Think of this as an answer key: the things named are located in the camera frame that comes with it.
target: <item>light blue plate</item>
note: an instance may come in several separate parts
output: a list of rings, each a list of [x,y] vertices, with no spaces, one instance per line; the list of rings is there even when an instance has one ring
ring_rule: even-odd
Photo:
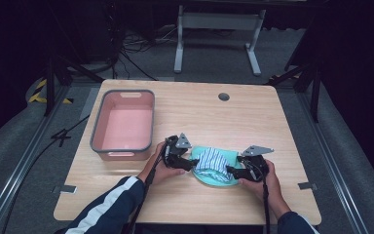
[[[191,151],[190,159],[197,159],[199,157],[199,155],[201,153],[203,153],[206,149],[208,149],[208,147],[204,147],[204,146],[194,147],[193,150]],[[218,148],[215,148],[215,149],[217,149],[226,158],[226,160],[227,160],[227,162],[229,162],[230,166],[235,167],[237,169],[242,168],[242,165],[239,163],[239,161],[237,159],[237,156],[238,156],[239,152],[231,151],[231,150],[218,149]],[[215,179],[211,176],[208,176],[208,175],[196,174],[194,172],[194,170],[193,170],[193,175],[198,180],[200,180],[201,182],[206,183],[208,185],[212,185],[212,186],[231,186],[231,185],[238,184],[238,180],[234,179],[234,178],[232,178],[228,182],[222,182],[222,181],[219,181],[219,180],[217,180],[217,179]]]

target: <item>circular hole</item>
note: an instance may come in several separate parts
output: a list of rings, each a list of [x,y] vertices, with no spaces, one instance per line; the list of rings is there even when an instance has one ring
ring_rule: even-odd
[[[226,100],[230,99],[230,96],[226,93],[221,93],[221,94],[218,95],[218,98],[223,100],[223,101],[226,101]]]

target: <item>jacket sleeve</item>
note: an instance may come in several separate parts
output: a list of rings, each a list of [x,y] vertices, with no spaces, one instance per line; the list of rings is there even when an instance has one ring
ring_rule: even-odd
[[[278,220],[278,233],[315,234],[318,232],[306,221],[305,218],[295,212],[288,212],[283,214]]]
[[[143,196],[144,183],[135,176],[124,177],[88,204],[68,225],[65,233],[120,233]]]

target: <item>person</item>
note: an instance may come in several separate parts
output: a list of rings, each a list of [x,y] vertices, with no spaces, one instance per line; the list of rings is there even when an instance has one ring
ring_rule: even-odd
[[[155,153],[138,176],[123,177],[114,187],[89,203],[69,225],[56,234],[70,233],[121,233],[130,214],[141,204],[144,196],[145,180],[159,157],[163,142],[157,145]],[[275,173],[275,166],[266,160],[269,173],[266,183],[269,187],[269,207],[278,219],[278,232],[315,233],[316,230],[299,214],[293,212],[281,195],[281,186]],[[183,175],[182,169],[167,168],[161,161],[156,167],[153,185],[173,177]],[[263,184],[244,178],[239,183],[257,198],[263,200]]]

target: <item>metal frame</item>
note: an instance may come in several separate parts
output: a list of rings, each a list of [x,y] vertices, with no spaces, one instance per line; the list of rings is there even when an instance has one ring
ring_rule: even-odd
[[[211,13],[184,13],[183,6],[178,7],[178,41],[175,52],[174,72],[181,73],[183,62],[184,28],[213,28],[213,29],[234,29],[234,30],[252,30],[253,36],[249,43],[245,44],[251,69],[255,76],[260,76],[260,66],[257,62],[254,48],[260,29],[263,24],[265,10],[260,11],[258,15],[236,15],[236,14],[211,14]]]
[[[35,157],[37,157],[36,153],[42,141],[42,137],[44,136],[46,130],[49,128],[51,120],[55,116],[56,110],[60,107],[63,100],[65,99],[68,90],[68,87],[60,87],[53,111],[51,111],[47,117],[44,117],[42,119],[41,123],[38,126],[38,129],[32,137],[32,140],[29,142],[12,175],[9,177],[7,183],[5,184],[4,189],[0,194],[0,221],[15,199],[15,195],[20,189],[20,184],[26,177],[28,168],[33,164]]]
[[[315,133],[315,136],[320,145],[321,155],[323,156],[324,164],[329,172],[329,176],[335,186],[335,190],[341,200],[342,206],[345,209],[346,215],[351,223],[354,233],[362,234],[368,233],[368,230],[363,222],[363,219],[356,207],[354,198],[352,197],[351,190],[345,182],[342,173],[340,172],[338,165],[333,157],[332,151],[327,145],[326,139],[316,121],[311,116],[310,104],[307,97],[303,94],[297,94],[297,97],[302,104],[303,111],[306,117],[309,119],[309,123]]]

